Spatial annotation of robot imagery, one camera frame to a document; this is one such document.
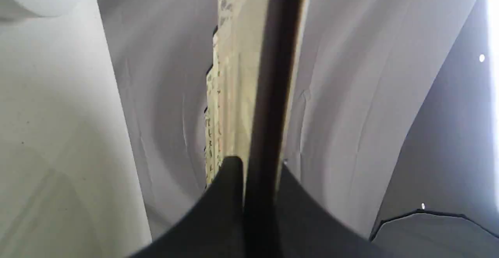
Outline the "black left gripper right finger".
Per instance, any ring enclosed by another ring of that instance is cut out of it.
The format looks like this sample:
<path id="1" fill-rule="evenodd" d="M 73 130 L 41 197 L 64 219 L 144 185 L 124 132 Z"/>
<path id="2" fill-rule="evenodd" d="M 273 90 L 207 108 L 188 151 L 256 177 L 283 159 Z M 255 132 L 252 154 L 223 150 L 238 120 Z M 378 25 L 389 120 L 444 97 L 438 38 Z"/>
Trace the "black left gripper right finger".
<path id="1" fill-rule="evenodd" d="M 279 241 L 285 258 L 392 258 L 324 210 L 282 166 L 276 199 Z"/>

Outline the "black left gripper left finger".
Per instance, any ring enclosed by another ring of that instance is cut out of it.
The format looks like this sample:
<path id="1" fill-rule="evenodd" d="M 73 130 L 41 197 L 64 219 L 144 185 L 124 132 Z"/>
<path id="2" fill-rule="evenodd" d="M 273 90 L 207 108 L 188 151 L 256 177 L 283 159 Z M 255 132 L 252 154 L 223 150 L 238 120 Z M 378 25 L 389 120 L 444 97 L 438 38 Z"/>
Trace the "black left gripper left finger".
<path id="1" fill-rule="evenodd" d="M 242 160 L 226 157 L 201 199 L 134 258 L 243 258 Z"/>

